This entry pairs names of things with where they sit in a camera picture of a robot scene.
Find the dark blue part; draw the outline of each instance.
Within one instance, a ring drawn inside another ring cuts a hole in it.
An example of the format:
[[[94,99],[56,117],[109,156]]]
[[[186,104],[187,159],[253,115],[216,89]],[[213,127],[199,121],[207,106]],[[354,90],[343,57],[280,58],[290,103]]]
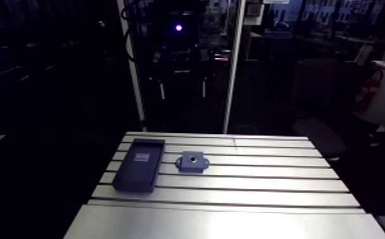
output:
[[[175,164],[181,172],[202,173],[209,167],[209,160],[203,157],[203,152],[184,151]]]
[[[152,193],[164,151],[164,140],[135,139],[112,181],[114,188]]]

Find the dark background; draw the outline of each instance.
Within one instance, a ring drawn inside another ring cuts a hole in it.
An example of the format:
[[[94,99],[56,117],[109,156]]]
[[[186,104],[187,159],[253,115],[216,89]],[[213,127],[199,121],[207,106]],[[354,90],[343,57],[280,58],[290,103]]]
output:
[[[33,3],[0,0],[0,238],[62,238],[124,133],[140,130],[116,1]],[[229,133],[293,134],[282,106],[294,63],[313,52],[280,43],[270,64],[239,64]],[[218,67],[207,99],[150,102],[142,85],[149,129],[221,133],[229,65]],[[172,87],[175,99],[199,91],[191,79]],[[385,135],[369,147],[368,125],[349,122],[361,133],[333,166],[365,210],[385,214]]]

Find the glass panel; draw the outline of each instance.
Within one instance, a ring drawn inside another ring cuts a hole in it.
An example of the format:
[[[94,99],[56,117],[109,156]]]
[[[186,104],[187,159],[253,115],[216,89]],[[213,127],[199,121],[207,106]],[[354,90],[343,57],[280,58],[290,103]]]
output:
[[[150,131],[221,133],[237,1],[130,1]]]
[[[261,14],[254,15],[254,8]],[[373,61],[385,60],[384,0],[248,2],[245,14],[229,132],[295,134],[286,106],[302,100],[294,92],[305,85],[310,94],[321,92],[321,98],[308,100],[330,104],[319,111],[334,113],[340,107],[361,120],[385,124],[385,99],[378,100],[384,87],[366,107],[355,109],[363,81],[378,70]],[[300,83],[301,78],[322,80]],[[320,115],[315,110],[309,113]]]

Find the office chair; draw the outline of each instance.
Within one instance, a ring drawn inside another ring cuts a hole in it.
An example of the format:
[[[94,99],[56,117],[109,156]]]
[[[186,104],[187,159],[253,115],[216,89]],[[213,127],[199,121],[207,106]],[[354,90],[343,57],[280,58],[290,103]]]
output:
[[[292,110],[297,120],[293,130],[308,137],[328,160],[339,159],[346,152],[344,141],[328,124],[343,114],[339,90],[344,79],[343,62],[337,60],[309,59],[296,66]]]

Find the metal frame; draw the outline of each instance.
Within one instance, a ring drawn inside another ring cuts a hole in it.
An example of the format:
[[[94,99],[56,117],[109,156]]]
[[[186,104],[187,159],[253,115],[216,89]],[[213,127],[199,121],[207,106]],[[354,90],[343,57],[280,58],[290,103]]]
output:
[[[124,0],[117,0],[117,6],[119,12],[125,7]],[[241,31],[243,29],[243,21],[245,17],[245,6],[246,6],[246,0],[239,0],[239,6],[237,9],[237,21],[236,21],[236,32],[234,35],[234,45],[233,45],[233,55],[231,58],[231,69],[230,69],[230,75],[229,75],[229,86],[228,86],[228,94],[227,94],[227,103],[226,103],[226,110],[225,110],[225,116],[224,116],[224,127],[222,130],[223,134],[226,134],[228,131],[228,125],[229,125],[229,117],[231,113],[231,104],[233,101],[233,91],[234,91],[234,83],[236,79],[236,72],[237,72],[237,61],[238,61],[238,52],[240,48],[240,41],[241,41]],[[121,26],[123,28],[123,35],[126,34],[128,30],[128,22],[124,19],[122,19],[120,16]],[[128,54],[134,57],[134,52],[132,48],[132,40],[130,35],[127,35],[126,39],[126,49]],[[144,106],[142,103],[142,95],[140,92],[140,86],[137,76],[137,69],[134,62],[129,60],[129,68],[130,68],[130,74],[132,77],[132,83],[133,83],[133,91],[135,92],[135,100],[136,100],[136,106],[138,110],[139,120],[141,123],[142,131],[147,131],[147,128],[143,125],[143,122],[145,120],[145,113],[144,113]]]
[[[228,131],[229,117],[231,114],[231,104],[233,103],[234,83],[236,81],[238,51],[240,48],[240,41],[241,41],[241,30],[243,29],[243,21],[245,18],[246,0],[238,0],[238,1],[239,1],[239,5],[237,9],[238,17],[236,22],[236,33],[234,36],[233,55],[231,58],[231,69],[229,73],[229,85],[228,85],[227,103],[226,103],[226,109],[225,109],[224,128],[222,130],[223,134],[227,134],[227,131]]]
[[[125,8],[125,0],[117,0],[117,6],[118,6],[118,12],[120,12],[123,8]],[[122,19],[120,14],[118,17],[120,18],[121,27],[123,29],[123,35],[125,36],[129,28],[128,22]],[[129,55],[131,55],[133,58],[135,57],[135,54],[132,48],[132,40],[129,34],[127,35],[127,39],[126,39],[126,50]],[[136,101],[136,107],[138,109],[140,126],[142,131],[147,131],[147,127],[144,126],[143,124],[145,120],[145,113],[144,113],[144,106],[142,104],[142,94],[140,92],[136,65],[131,60],[129,60],[129,68],[130,68],[130,76],[132,77],[133,91],[135,92],[135,101]]]

